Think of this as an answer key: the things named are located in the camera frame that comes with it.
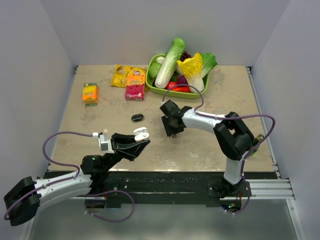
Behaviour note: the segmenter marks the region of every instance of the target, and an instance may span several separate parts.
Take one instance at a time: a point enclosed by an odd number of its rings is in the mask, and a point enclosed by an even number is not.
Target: red pepper
[[[175,85],[178,85],[178,83],[176,81],[171,81],[168,83],[168,85],[165,87],[165,89],[172,88]],[[190,88],[188,86],[177,86],[177,87],[171,89],[171,91],[191,93]]]

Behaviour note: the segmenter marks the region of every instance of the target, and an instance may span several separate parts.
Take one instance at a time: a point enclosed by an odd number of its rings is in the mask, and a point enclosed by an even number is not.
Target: white clip
[[[85,212],[84,212],[84,214],[89,214],[90,216],[94,216],[94,214],[92,213],[92,212],[89,212],[89,210],[86,210]]]
[[[139,142],[139,141],[142,141],[142,140],[148,140],[149,139],[149,133],[148,132],[145,132],[145,133],[140,133],[136,136],[134,136],[134,140],[136,142]]]
[[[99,133],[93,132],[93,133],[92,133],[92,138],[93,138],[94,140],[98,140],[98,139],[99,139]]]
[[[139,134],[145,134],[148,132],[148,129],[146,127],[140,127],[133,131],[133,135],[137,136]]]

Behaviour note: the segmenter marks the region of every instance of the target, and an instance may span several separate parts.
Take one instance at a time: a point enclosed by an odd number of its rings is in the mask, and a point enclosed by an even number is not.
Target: red grapes
[[[180,57],[180,61],[183,62],[186,59],[191,58],[191,55],[187,53],[187,51],[184,51]]]

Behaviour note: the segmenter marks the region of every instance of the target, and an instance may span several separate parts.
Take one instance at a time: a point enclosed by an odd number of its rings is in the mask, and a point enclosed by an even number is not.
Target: white wall
[[[277,120],[271,143],[309,240],[320,236],[319,23],[319,0],[291,0],[252,69],[261,108]]]
[[[289,0],[41,0],[75,64],[146,64],[173,38],[252,66]]]
[[[0,1],[0,196],[44,174],[42,143],[58,129],[71,72],[40,1]],[[3,220],[5,210],[0,200],[0,239],[16,240],[22,228]]]

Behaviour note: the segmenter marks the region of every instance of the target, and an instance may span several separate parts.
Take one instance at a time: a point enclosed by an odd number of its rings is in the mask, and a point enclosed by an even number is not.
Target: pink snack box
[[[129,75],[126,81],[125,99],[143,100],[145,96],[145,75]]]

